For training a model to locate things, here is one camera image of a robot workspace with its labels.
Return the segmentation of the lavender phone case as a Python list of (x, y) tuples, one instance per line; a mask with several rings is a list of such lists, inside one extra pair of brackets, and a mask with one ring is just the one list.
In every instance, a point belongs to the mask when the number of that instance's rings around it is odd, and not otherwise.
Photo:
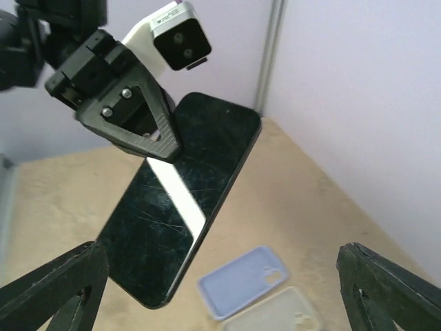
[(268, 246), (260, 245), (201, 277), (198, 291), (211, 316), (222, 321), (289, 278), (289, 270)]

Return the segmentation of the phone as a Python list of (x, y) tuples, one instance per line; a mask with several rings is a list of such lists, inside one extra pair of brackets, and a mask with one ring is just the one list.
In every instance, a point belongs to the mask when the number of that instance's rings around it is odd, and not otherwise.
[(262, 128), (255, 110), (199, 92), (171, 118), (178, 156), (146, 158), (98, 236), (111, 280), (151, 310), (174, 296)]

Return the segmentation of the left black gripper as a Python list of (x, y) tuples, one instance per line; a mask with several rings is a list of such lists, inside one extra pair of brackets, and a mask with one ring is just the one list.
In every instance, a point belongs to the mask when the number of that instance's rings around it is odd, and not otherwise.
[(96, 30), (45, 82), (76, 119), (129, 154), (172, 161), (180, 150), (171, 113), (176, 104), (134, 53)]

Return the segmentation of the left aluminium corner post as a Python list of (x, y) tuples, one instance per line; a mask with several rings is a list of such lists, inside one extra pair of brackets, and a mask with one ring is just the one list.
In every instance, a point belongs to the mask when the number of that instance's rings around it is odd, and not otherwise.
[(283, 24), (283, 15), (287, 2), (285, 0), (272, 1), (269, 23), (263, 48), (263, 58), (258, 75), (258, 86), (254, 98), (254, 109), (259, 115), (263, 114), (271, 71), (276, 53), (278, 37)]

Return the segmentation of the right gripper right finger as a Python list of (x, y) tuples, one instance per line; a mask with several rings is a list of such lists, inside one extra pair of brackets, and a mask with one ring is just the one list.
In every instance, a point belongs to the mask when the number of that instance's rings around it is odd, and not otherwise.
[(440, 289), (360, 243), (340, 247), (340, 293), (352, 330), (439, 330)]

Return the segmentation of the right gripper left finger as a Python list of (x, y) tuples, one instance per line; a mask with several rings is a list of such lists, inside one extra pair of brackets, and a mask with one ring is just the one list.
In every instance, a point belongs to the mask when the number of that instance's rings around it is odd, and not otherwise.
[(1, 288), (1, 329), (91, 330), (108, 275), (104, 247), (82, 243)]

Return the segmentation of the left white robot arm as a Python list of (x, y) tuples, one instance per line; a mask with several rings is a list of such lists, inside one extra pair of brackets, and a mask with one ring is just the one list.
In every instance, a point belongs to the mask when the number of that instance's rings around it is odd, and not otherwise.
[(48, 94), (124, 152), (170, 162), (180, 143), (174, 102), (145, 60), (104, 30), (105, 1), (18, 1), (1, 12), (1, 89), (33, 88), (54, 68)]

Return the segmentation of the white phone case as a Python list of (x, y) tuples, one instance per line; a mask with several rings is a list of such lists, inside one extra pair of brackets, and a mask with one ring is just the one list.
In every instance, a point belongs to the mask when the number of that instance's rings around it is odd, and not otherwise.
[(290, 286), (222, 322), (219, 330), (315, 331), (324, 330), (321, 315), (309, 298)]

